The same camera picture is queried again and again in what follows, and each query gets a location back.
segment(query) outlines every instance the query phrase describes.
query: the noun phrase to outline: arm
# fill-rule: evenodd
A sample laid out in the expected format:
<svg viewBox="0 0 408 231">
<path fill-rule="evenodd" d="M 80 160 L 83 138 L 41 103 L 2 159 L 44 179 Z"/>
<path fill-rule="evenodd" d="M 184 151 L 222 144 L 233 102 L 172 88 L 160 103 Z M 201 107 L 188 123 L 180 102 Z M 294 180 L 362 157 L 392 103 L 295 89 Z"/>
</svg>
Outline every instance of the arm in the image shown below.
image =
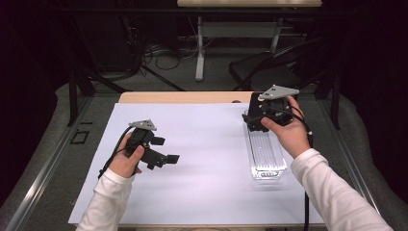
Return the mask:
<svg viewBox="0 0 408 231">
<path fill-rule="evenodd" d="M 101 176 L 94 188 L 94 195 L 76 230 L 116 230 L 126 210 L 132 190 L 132 176 L 135 167 L 143 155 L 144 149 L 139 146 L 128 159 L 123 148 L 130 138 L 128 134 L 119 145 L 109 168 Z"/>
<path fill-rule="evenodd" d="M 299 109 L 297 102 L 288 96 L 290 104 Z M 293 113 L 301 117 L 297 110 Z M 264 117 L 262 123 L 276 134 L 282 146 L 294 158 L 294 176 L 305 188 L 329 230 L 392 230 L 374 208 L 333 169 L 308 143 L 306 130 L 295 119 L 282 127 Z"/>
<path fill-rule="evenodd" d="M 315 149 L 300 154 L 291 168 L 328 230 L 392 230 Z"/>
</svg>

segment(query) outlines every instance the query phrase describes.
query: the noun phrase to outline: hand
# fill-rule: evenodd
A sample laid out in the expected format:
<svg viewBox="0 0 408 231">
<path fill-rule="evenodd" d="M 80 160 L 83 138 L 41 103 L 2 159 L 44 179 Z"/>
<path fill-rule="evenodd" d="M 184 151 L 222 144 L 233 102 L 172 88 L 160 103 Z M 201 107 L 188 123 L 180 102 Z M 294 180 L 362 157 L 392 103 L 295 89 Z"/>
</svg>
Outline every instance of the hand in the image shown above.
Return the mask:
<svg viewBox="0 0 408 231">
<path fill-rule="evenodd" d="M 142 146 L 138 146 L 136 150 L 133 152 L 133 155 L 129 158 L 125 156 L 126 150 L 124 149 L 126 146 L 127 140 L 131 137 L 132 133 L 127 134 L 122 142 L 120 143 L 117 150 L 120 150 L 114 156 L 111 164 L 109 165 L 109 169 L 114 173 L 118 174 L 121 177 L 129 178 L 133 175 L 135 171 L 135 167 L 144 153 L 144 148 Z M 136 173 L 141 173 L 141 170 L 137 167 Z"/>
<path fill-rule="evenodd" d="M 286 98 L 292 107 L 300 110 L 299 105 L 293 97 L 287 96 Z M 303 117 L 303 115 L 295 109 L 292 109 L 292 113 Z M 267 117 L 262 118 L 261 123 L 276 134 L 282 146 L 293 158 L 296 158 L 310 148 L 306 129 L 298 119 L 293 118 L 293 121 L 286 126 L 281 126 Z"/>
</svg>

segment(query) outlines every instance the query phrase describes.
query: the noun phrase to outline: black cable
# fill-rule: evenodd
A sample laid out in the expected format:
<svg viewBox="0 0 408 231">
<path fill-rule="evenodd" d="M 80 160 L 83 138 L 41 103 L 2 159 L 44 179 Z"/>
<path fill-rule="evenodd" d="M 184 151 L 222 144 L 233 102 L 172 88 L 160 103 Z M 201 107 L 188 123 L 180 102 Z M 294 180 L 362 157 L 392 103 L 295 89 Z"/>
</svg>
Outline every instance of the black cable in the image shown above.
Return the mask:
<svg viewBox="0 0 408 231">
<path fill-rule="evenodd" d="M 269 106 L 269 109 L 272 109 L 278 113 L 283 113 L 286 115 L 290 115 L 292 117 L 294 117 L 295 119 L 299 120 L 303 126 L 306 129 L 306 133 L 307 133 L 307 139 L 309 142 L 310 147 L 313 147 L 313 134 L 312 134 L 312 130 L 310 130 L 309 125 L 306 123 L 303 113 L 297 109 L 296 107 L 290 106 L 291 109 L 295 109 L 297 112 L 300 113 L 301 117 L 298 115 L 295 115 L 294 113 L 290 113 L 284 110 L 280 110 L 280 109 L 276 109 L 276 108 L 272 108 Z M 303 223 L 303 231 L 308 231 L 309 230 L 309 195 L 305 192 L 305 200 L 304 200 L 304 204 L 305 204 L 305 221 Z"/>
<path fill-rule="evenodd" d="M 178 87 L 177 85 L 171 83 L 170 81 L 168 81 L 165 77 L 161 76 L 160 74 L 154 72 L 152 69 L 150 69 L 149 67 L 142 65 L 141 66 L 143 69 L 147 70 L 148 72 L 150 72 L 152 75 L 154 75 L 155 77 L 157 77 L 158 79 L 160 79 L 161 81 L 165 82 L 166 84 L 168 84 L 169 86 L 173 87 L 174 89 L 177 89 L 179 91 L 185 91 L 184 89 Z"/>
<path fill-rule="evenodd" d="M 134 75 L 136 75 L 139 72 L 138 69 L 131 69 L 129 71 L 127 71 L 126 73 L 124 73 L 123 75 L 120 76 L 115 76 L 115 77 L 105 77 L 105 79 L 111 81 L 111 82 L 115 82 L 115 81 L 119 81 L 119 80 L 124 80 L 124 79 L 128 79 Z"/>
<path fill-rule="evenodd" d="M 125 149 L 126 149 L 126 148 L 128 148 L 128 147 L 129 147 L 129 145 L 126 145 L 126 146 L 125 146 L 125 147 L 123 147 L 122 149 L 117 150 L 115 154 L 117 154 L 117 153 L 119 153 L 119 152 L 121 152 L 121 151 L 125 150 Z"/>
<path fill-rule="evenodd" d="M 176 67 L 180 64 L 181 58 L 180 58 L 178 55 L 174 55 L 174 56 L 168 55 L 169 57 L 174 57 L 174 58 L 176 58 L 176 59 L 177 59 L 177 64 L 174 65 L 174 66 L 172 66 L 172 67 L 168 67 L 168 68 L 160 67 L 159 64 L 158 64 L 158 60 L 159 60 L 159 58 L 162 57 L 162 56 L 164 56 L 164 55 L 157 55 L 157 56 L 156 56 L 156 61 L 155 61 L 156 67 L 158 67 L 158 68 L 161 69 L 161 70 L 171 70 L 171 69 L 176 68 Z"/>
<path fill-rule="evenodd" d="M 132 129 L 132 127 L 128 127 L 122 134 L 122 136 L 120 136 L 119 141 L 117 142 L 114 152 L 112 153 L 111 157 L 109 158 L 109 160 L 105 163 L 105 165 L 103 166 L 102 169 L 99 170 L 99 175 L 98 175 L 98 179 L 101 178 L 101 176 L 103 175 L 103 173 L 108 169 L 109 165 L 111 164 L 112 160 L 114 159 L 114 156 L 116 155 L 117 152 L 121 151 L 117 151 L 117 149 L 119 148 L 120 143 L 122 142 L 123 138 L 126 136 L 127 132 L 129 132 L 129 130 Z"/>
<path fill-rule="evenodd" d="M 154 57 L 153 52 L 154 50 L 150 46 L 146 47 L 146 50 L 144 51 L 144 54 L 142 56 L 144 65 L 150 64 L 150 62 L 152 62 L 153 57 Z"/>
</svg>

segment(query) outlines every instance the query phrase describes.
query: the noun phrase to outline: metal rod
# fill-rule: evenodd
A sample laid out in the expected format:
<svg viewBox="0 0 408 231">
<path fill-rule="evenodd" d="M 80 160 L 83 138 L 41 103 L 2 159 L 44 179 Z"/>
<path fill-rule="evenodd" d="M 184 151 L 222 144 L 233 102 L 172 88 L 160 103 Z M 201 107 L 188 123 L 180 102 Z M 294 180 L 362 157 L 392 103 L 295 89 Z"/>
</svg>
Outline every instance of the metal rod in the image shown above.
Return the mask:
<svg viewBox="0 0 408 231">
<path fill-rule="evenodd" d="M 26 196 L 9 222 L 6 231 L 24 230 L 24 225 L 34 211 L 39 199 L 45 191 L 45 188 L 51 180 L 51 177 L 57 169 L 58 164 L 64 156 L 64 151 L 68 145 L 69 138 L 71 138 L 75 133 L 76 128 L 78 127 L 81 118 L 89 108 L 91 101 L 92 99 L 90 97 L 86 97 L 84 99 L 79 108 L 78 119 L 74 121 L 74 124 L 71 127 L 66 127 L 66 130 L 64 131 L 60 142 L 56 146 L 54 153 L 50 155 L 42 167 L 33 185 L 31 186 L 30 190 L 28 190 Z"/>
<path fill-rule="evenodd" d="M 308 9 L 279 9 L 279 8 L 176 8 L 176 9 L 101 9 L 101 8 L 46 8 L 47 13 L 58 14 L 110 14 L 110 15 L 137 15 L 137 16 L 290 16 L 290 17 L 349 17 L 357 11 L 324 11 L 319 8 Z"/>
<path fill-rule="evenodd" d="M 343 134 L 341 133 L 340 130 L 337 130 L 334 124 L 331 122 L 329 119 L 330 114 L 329 114 L 329 106 L 327 105 L 327 102 L 324 100 L 318 100 L 319 107 L 321 111 L 325 114 L 324 118 L 326 120 L 326 123 L 330 129 L 330 132 L 332 133 L 333 137 L 335 138 L 337 145 L 339 146 L 342 155 L 342 159 L 344 162 L 344 166 L 347 169 L 349 176 L 351 178 L 351 181 L 353 183 L 354 189 L 361 195 L 363 196 L 366 201 L 374 207 L 374 209 L 377 211 L 378 214 L 380 214 L 377 205 L 375 204 L 374 198 L 369 190 L 369 187 L 367 186 L 366 182 L 363 179 L 363 176 L 357 166 L 357 164 L 354 161 L 353 155 L 351 151 L 348 149 L 348 146 L 344 140 Z"/>
</svg>

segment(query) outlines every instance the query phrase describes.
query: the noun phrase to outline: black curtain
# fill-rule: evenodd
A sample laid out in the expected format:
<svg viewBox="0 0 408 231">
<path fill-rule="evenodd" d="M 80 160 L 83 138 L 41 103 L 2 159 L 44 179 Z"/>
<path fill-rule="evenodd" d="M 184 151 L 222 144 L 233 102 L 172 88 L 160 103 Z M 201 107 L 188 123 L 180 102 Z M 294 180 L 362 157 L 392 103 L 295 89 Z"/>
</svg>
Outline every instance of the black curtain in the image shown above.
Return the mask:
<svg viewBox="0 0 408 231">
<path fill-rule="evenodd" d="M 0 205 L 31 160 L 57 105 L 67 72 L 36 1 L 1 1 L 2 139 Z"/>
<path fill-rule="evenodd" d="M 376 1 L 366 10 L 360 43 L 344 67 L 342 94 L 367 127 L 374 164 L 408 203 L 408 7 Z"/>
<path fill-rule="evenodd" d="M 385 0 L 324 0 L 326 10 L 354 10 L 358 16 L 317 19 L 308 36 L 332 39 L 321 66 L 341 57 L 341 94 L 355 104 L 367 127 L 375 166 L 408 203 L 407 6 Z"/>
</svg>

